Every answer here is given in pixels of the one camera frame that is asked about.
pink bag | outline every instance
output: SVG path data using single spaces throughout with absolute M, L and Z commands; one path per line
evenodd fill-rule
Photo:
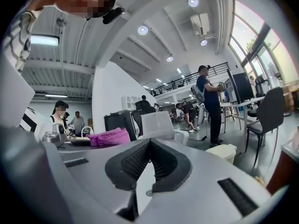
M 125 128 L 117 128 L 108 132 L 90 135 L 91 146 L 119 145 L 130 142 L 129 133 Z

fluorescent light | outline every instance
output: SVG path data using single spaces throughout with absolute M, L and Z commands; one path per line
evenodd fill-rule
M 45 95 L 45 97 L 67 98 L 66 95 Z
M 58 46 L 59 37 L 58 36 L 46 36 L 46 35 L 31 35 L 30 41 L 31 41 L 31 44 Z
M 168 57 L 166 60 L 167 60 L 167 62 L 172 62 L 172 61 L 173 61 L 173 57 L 170 56 L 170 57 Z
M 141 26 L 137 31 L 139 35 L 146 35 L 149 32 L 149 29 L 146 26 Z
M 202 46 L 207 45 L 207 40 L 203 40 L 200 44 L 201 44 Z
M 199 4 L 199 1 L 198 0 L 188 0 L 188 4 L 191 7 L 197 7 Z

rectangular ceiling light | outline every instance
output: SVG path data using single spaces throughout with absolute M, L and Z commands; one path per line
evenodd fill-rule
M 45 95 L 45 97 L 67 98 L 66 95 Z
M 52 35 L 31 35 L 31 44 L 58 46 L 59 36 Z

balcony railing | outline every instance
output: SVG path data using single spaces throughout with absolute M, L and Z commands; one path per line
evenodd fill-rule
M 215 77 L 221 74 L 225 74 L 227 72 L 227 69 L 229 69 L 228 63 L 222 63 L 216 66 L 213 66 L 209 69 L 209 76 L 208 79 L 211 77 Z M 152 96 L 157 96 L 164 94 L 165 92 L 175 90 L 180 87 L 184 87 L 185 85 L 195 83 L 197 81 L 197 78 L 199 76 L 199 73 L 193 73 L 191 75 L 185 76 L 184 78 L 180 78 L 174 81 L 171 81 L 168 84 L 162 85 L 152 91 L 147 90 Z

dark blue shirt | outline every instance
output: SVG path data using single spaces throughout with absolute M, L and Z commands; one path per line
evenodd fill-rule
M 205 84 L 209 83 L 212 85 L 207 78 L 204 76 L 199 76 L 197 78 L 197 83 L 196 86 L 200 89 L 201 92 L 204 90 Z M 205 104 L 210 104 L 210 103 L 219 103 L 218 100 L 218 93 L 217 92 L 209 92 L 205 90 Z

